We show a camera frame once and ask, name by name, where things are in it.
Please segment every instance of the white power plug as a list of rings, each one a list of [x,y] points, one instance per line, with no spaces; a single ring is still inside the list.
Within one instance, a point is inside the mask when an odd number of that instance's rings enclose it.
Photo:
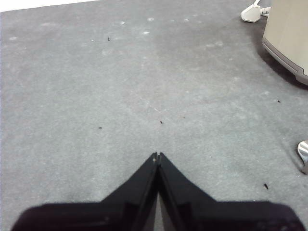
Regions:
[[[260,9],[259,5],[250,5],[242,11],[241,17],[246,22],[255,23],[261,18]]]
[[[241,13],[241,18],[246,22],[255,23],[260,20],[262,16],[268,16],[270,12],[270,7],[261,8],[258,3],[260,0],[256,0],[253,5],[248,6]]]

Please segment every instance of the metal object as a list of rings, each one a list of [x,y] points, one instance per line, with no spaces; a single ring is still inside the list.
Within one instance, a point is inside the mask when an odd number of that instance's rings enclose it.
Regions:
[[[100,203],[50,204],[25,211],[13,231],[153,230],[151,210],[162,198],[165,230],[304,231],[294,211],[271,202],[217,202],[191,183],[164,154],[152,154]]]
[[[308,174],[308,140],[300,142],[297,151],[304,162],[302,172]]]

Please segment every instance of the floor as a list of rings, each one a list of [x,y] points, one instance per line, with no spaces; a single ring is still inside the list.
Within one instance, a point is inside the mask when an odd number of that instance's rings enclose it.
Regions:
[[[266,18],[241,21],[249,4],[1,13],[1,230],[31,206],[102,200],[156,151],[216,200],[283,203],[308,228],[308,87],[263,49]]]

